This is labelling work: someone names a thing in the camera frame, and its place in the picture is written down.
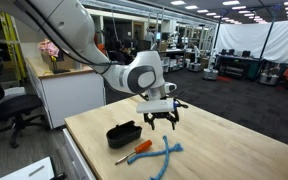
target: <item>wooden countertop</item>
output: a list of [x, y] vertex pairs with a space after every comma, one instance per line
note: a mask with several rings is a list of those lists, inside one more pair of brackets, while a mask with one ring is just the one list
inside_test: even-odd
[[49, 66], [44, 63], [41, 58], [26, 58], [26, 62], [29, 63], [29, 65], [32, 67], [33, 71], [39, 79], [48, 79], [95, 72], [91, 67], [84, 66], [81, 70], [70, 69], [70, 72], [53, 74], [53, 72], [50, 71]]
[[[155, 130], [135, 109], [139, 96], [118, 101], [65, 119], [67, 128], [98, 179], [148, 179], [155, 177], [165, 156], [141, 158], [133, 164], [115, 166], [121, 157], [150, 139], [148, 151], [181, 143], [183, 152], [170, 154], [163, 179], [288, 179], [288, 145], [189, 105], [180, 108], [180, 122], [173, 131], [167, 120], [155, 120]], [[120, 149], [108, 147], [106, 132], [117, 124], [134, 120], [143, 128], [141, 138]]]

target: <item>floor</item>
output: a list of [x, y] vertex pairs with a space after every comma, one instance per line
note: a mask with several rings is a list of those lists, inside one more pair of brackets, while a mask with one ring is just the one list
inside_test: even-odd
[[[204, 81], [201, 75], [181, 70], [165, 74], [164, 78], [178, 85], [173, 94], [188, 92], [181, 100], [288, 144], [288, 90], [248, 80]], [[29, 83], [25, 87], [34, 92]], [[130, 96], [109, 88], [106, 95], [107, 104]], [[50, 156], [58, 173], [65, 172], [68, 179], [76, 179], [61, 129], [29, 127], [18, 138], [17, 149], [8, 145], [10, 134], [0, 135], [0, 177]]]

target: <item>computer monitor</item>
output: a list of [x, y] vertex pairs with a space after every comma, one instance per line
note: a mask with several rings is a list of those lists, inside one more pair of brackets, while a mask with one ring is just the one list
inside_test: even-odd
[[222, 55], [226, 55], [226, 54], [227, 54], [226, 49], [222, 49], [221, 54], [222, 54]]
[[161, 33], [158, 32], [158, 33], [156, 33], [156, 40], [160, 40], [160, 39], [161, 39]]
[[243, 51], [242, 57], [250, 57], [251, 56], [251, 51]]
[[132, 39], [124, 39], [123, 45], [124, 45], [124, 48], [133, 48], [134, 47], [134, 43], [133, 43]]
[[162, 33], [161, 34], [161, 39], [167, 41], [168, 40], [168, 36], [170, 35], [170, 33]]
[[228, 51], [228, 55], [234, 55], [234, 52], [235, 52], [234, 49], [230, 49], [230, 50]]
[[138, 51], [147, 51], [151, 49], [151, 41], [138, 40]]

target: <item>black office chair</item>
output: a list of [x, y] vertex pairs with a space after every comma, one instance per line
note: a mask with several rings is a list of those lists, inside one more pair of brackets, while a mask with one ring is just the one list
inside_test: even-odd
[[123, 53], [121, 52], [117, 52], [117, 51], [109, 51], [108, 52], [108, 57], [110, 60], [112, 61], [117, 61], [121, 64], [125, 64], [125, 61], [126, 61], [126, 58], [125, 56], [123, 55]]
[[37, 96], [30, 94], [16, 96], [14, 98], [3, 101], [0, 104], [0, 122], [7, 121], [10, 118], [14, 118], [12, 125], [0, 129], [0, 133], [14, 129], [14, 132], [10, 140], [10, 145], [12, 146], [12, 148], [18, 147], [18, 144], [16, 143], [16, 137], [18, 133], [25, 127], [40, 126], [46, 130], [49, 129], [49, 126], [46, 125], [45, 123], [31, 122], [38, 117], [40, 117], [41, 120], [45, 120], [44, 115], [33, 116], [26, 120], [24, 120], [22, 117], [22, 115], [29, 115], [32, 110], [42, 106], [43, 106], [42, 101]]

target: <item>blue cable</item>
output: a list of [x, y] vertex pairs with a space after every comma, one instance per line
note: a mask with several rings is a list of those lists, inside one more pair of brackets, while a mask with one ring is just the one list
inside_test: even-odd
[[183, 147], [181, 146], [181, 144], [179, 144], [179, 143], [176, 143], [174, 145], [174, 147], [169, 148], [166, 136], [163, 136], [163, 140], [165, 142], [165, 147], [166, 147], [165, 150], [157, 151], [157, 152], [148, 152], [148, 153], [137, 154], [137, 155], [131, 157], [130, 159], [128, 159], [127, 163], [131, 164], [135, 160], [137, 160], [138, 158], [141, 158], [141, 157], [158, 156], [158, 155], [165, 154], [165, 161], [164, 161], [164, 165], [163, 165], [162, 169], [160, 170], [160, 172], [157, 174], [157, 176], [155, 178], [152, 178], [152, 177], [150, 178], [150, 180], [159, 180], [163, 176], [163, 174], [164, 174], [164, 172], [168, 166], [169, 153], [174, 152], [174, 151], [183, 151], [184, 150]]
[[160, 170], [160, 172], [157, 174], [157, 176], [155, 178], [151, 177], [150, 180], [159, 180], [163, 176], [163, 174], [164, 174], [164, 172], [165, 172], [165, 170], [167, 168], [167, 165], [168, 165], [168, 161], [169, 161], [169, 158], [170, 158], [170, 151], [168, 149], [167, 137], [163, 136], [163, 139], [164, 139], [164, 142], [165, 142], [165, 150], [166, 150], [165, 151], [164, 165], [163, 165], [162, 169]]
[[[170, 152], [180, 152], [180, 151], [183, 151], [183, 147], [181, 146], [180, 143], [176, 143], [174, 145], [174, 147], [171, 147], [169, 148], [169, 151]], [[132, 164], [134, 161], [136, 161], [137, 159], [139, 158], [142, 158], [142, 157], [151, 157], [151, 156], [159, 156], [159, 155], [163, 155], [165, 154], [166, 150], [162, 150], [162, 151], [157, 151], [157, 152], [147, 152], [147, 153], [140, 153], [140, 154], [137, 154], [135, 156], [132, 156], [130, 157], [128, 160], [127, 160], [127, 163], [128, 164]]]

